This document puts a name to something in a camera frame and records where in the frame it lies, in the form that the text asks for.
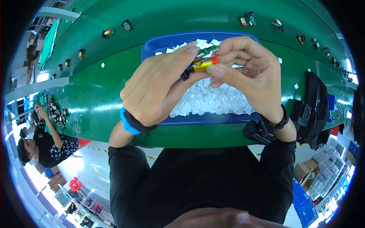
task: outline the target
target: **face mask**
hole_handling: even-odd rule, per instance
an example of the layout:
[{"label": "face mask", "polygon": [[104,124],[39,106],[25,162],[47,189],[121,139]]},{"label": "face mask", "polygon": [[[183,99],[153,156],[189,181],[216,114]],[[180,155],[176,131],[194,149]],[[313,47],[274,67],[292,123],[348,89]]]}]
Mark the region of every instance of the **face mask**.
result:
[{"label": "face mask", "polygon": [[37,164],[37,159],[36,157],[33,157],[29,162],[28,162],[30,165],[35,165]]},{"label": "face mask", "polygon": [[346,127],[344,127],[344,129],[343,129],[343,136],[345,136],[345,137],[347,137],[348,139],[350,139],[351,141],[354,141],[355,140],[355,138],[354,138],[354,135],[353,134],[351,134],[351,131],[350,131],[350,129],[351,129],[351,124],[352,124],[352,120],[350,120],[348,123],[347,123],[347,125],[346,125]]}]

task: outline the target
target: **fingernail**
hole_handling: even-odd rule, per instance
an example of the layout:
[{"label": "fingernail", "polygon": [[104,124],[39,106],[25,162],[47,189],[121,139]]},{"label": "fingernail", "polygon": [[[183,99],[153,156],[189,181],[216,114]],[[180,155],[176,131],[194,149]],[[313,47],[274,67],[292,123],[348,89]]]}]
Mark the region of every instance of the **fingernail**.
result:
[{"label": "fingernail", "polygon": [[195,53],[195,52],[197,52],[197,51],[199,51],[200,50],[200,48],[199,47],[197,47],[197,46],[193,46],[193,47],[189,47],[186,51],[187,52],[190,52],[190,53]]},{"label": "fingernail", "polygon": [[226,71],[222,68],[215,66],[214,64],[211,64],[207,67],[207,72],[211,76],[221,79]]},{"label": "fingernail", "polygon": [[193,42],[190,42],[186,45],[186,47],[194,47],[198,44],[198,41],[193,41]]}]

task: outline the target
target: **person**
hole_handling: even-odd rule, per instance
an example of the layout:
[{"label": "person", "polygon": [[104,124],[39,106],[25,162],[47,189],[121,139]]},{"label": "person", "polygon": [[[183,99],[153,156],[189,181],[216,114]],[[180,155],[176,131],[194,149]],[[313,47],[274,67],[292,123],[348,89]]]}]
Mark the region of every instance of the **person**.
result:
[{"label": "person", "polygon": [[76,210],[77,210],[76,205],[73,202],[71,202],[70,206],[67,208],[67,210],[65,210],[65,213],[72,214]]},{"label": "person", "polygon": [[[35,114],[35,112],[33,111],[32,112],[32,115],[30,117],[30,124],[32,126],[33,132],[37,128],[37,126],[34,123],[34,114]],[[26,128],[26,127],[22,128],[20,130],[20,134],[19,134],[20,135],[20,138],[22,138],[22,139],[26,138],[28,136],[28,133],[29,133],[28,128]]]},{"label": "person", "polygon": [[[73,155],[78,149],[78,138],[58,134],[40,103],[35,104],[34,109],[38,124],[33,139],[19,140],[18,156],[23,164],[33,160],[45,168],[52,168]],[[51,135],[45,132],[46,123]]]},{"label": "person", "polygon": [[[229,38],[214,53],[220,63],[183,81],[180,75],[198,54],[195,45],[145,59],[120,92],[124,118],[112,130],[108,149],[116,225],[283,227],[293,202],[296,129],[290,119],[274,130],[277,139],[265,146],[260,161],[246,146],[165,148],[150,168],[143,151],[128,145],[131,132],[140,132],[129,121],[134,118],[144,129],[156,127],[190,86],[208,77],[213,88],[226,83],[239,89],[272,126],[282,121],[280,64],[272,52],[247,36]],[[234,69],[233,64],[244,67]]]}]

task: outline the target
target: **black wire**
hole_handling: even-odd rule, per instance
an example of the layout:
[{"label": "black wire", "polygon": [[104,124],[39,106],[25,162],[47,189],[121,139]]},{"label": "black wire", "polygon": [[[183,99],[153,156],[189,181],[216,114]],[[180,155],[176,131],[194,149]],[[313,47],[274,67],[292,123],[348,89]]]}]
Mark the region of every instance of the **black wire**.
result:
[{"label": "black wire", "polygon": [[147,139],[148,134],[149,134],[149,132],[147,132],[146,137],[141,141],[141,143],[143,143]]}]

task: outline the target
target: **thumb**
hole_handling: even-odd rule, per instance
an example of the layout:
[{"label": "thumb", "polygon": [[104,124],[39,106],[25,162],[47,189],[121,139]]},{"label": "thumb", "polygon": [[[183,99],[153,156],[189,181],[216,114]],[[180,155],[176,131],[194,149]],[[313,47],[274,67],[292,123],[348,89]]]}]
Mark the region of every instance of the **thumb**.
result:
[{"label": "thumb", "polygon": [[245,90],[251,83],[251,78],[244,76],[234,68],[222,63],[211,64],[207,67],[207,72],[212,76],[213,81],[220,81],[240,91]]}]

